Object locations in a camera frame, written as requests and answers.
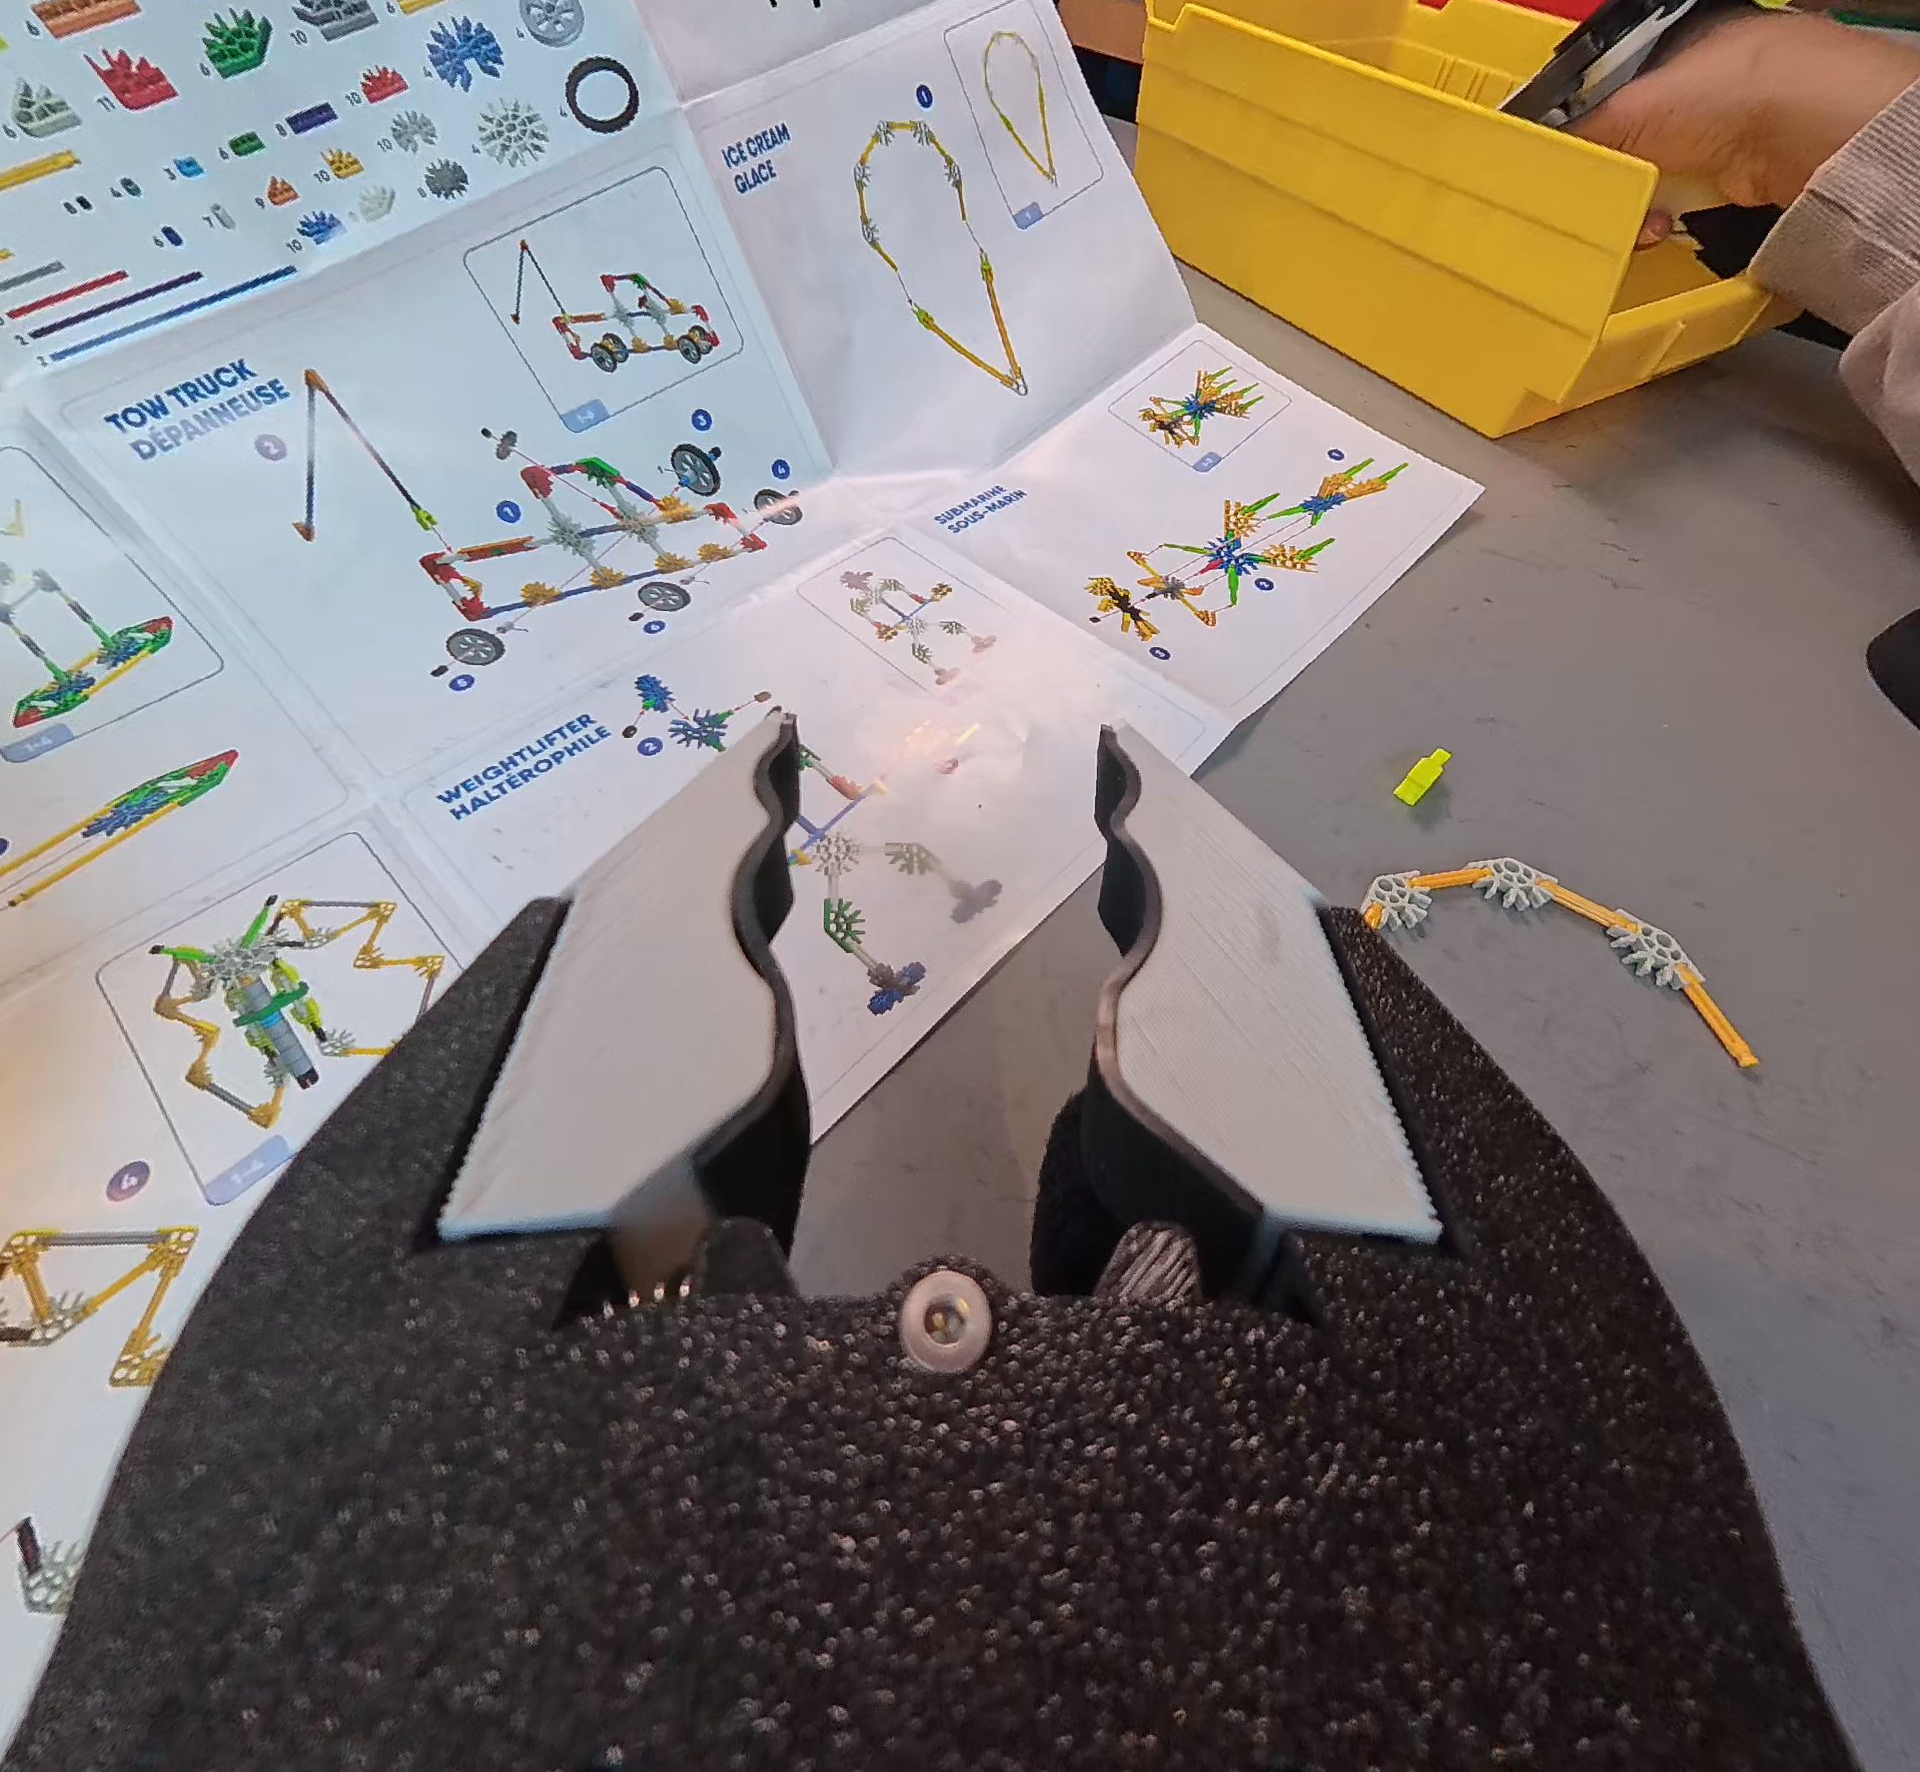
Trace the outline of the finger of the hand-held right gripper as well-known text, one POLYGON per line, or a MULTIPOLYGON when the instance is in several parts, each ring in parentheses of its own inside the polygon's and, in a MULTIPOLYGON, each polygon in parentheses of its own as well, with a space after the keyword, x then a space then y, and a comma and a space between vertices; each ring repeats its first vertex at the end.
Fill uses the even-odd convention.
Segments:
POLYGON ((1499 111, 1547 128, 1567 128, 1583 118, 1639 76, 1666 31, 1697 3, 1606 0, 1499 111))
POLYGON ((1543 65, 1543 124, 1563 130, 1639 76, 1699 0, 1606 0, 1543 65))

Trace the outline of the person's right forearm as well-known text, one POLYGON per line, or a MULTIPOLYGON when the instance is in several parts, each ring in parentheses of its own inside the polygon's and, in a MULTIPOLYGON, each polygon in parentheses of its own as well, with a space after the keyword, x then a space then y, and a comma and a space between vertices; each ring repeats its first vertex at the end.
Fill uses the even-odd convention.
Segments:
POLYGON ((1849 336, 1840 381, 1917 474, 1917 88, 1887 105, 1773 224, 1752 279, 1849 336))

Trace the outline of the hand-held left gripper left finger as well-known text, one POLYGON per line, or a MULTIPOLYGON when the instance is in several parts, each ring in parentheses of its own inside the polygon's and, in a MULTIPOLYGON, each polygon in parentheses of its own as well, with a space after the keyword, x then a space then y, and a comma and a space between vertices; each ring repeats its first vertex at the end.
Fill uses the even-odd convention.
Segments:
POLYGON ((810 1129, 772 946, 799 759, 796 720, 766 716, 570 893, 442 1240, 600 1231, 637 1293, 731 1220, 790 1253, 810 1129))

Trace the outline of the yellow plastic box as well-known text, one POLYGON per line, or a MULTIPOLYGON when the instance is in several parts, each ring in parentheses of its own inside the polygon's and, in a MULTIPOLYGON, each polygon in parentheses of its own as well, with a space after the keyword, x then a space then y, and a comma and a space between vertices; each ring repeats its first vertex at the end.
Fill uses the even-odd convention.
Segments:
POLYGON ((1508 437, 1791 315, 1636 250, 1650 166, 1502 115, 1568 34, 1496 0, 1146 0, 1134 174, 1182 262, 1508 437))

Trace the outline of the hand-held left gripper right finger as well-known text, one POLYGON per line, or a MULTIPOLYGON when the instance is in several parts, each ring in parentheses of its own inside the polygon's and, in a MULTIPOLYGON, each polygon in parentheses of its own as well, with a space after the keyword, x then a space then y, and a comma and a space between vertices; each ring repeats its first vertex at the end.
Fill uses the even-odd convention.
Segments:
POLYGON ((1097 916, 1120 961, 1091 1048, 1091 1184, 1254 1295, 1299 1231, 1445 1236, 1407 1089, 1331 908, 1139 729, 1099 731, 1097 916))

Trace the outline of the person's right hand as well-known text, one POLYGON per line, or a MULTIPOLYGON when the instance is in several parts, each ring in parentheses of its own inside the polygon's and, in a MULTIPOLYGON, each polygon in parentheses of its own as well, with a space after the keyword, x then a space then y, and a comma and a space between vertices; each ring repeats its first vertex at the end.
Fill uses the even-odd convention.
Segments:
POLYGON ((1789 206, 1915 77, 1912 46, 1738 4, 1687 20, 1570 130, 1722 201, 1789 206))

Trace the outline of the white building instruction sheet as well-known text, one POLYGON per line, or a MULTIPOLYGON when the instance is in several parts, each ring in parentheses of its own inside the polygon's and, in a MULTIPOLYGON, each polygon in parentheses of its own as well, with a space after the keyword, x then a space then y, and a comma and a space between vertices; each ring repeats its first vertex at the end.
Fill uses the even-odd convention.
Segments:
POLYGON ((827 1131, 1476 499, 1205 337, 1042 0, 4 0, 4 1701, 179 1324, 769 711, 827 1131))

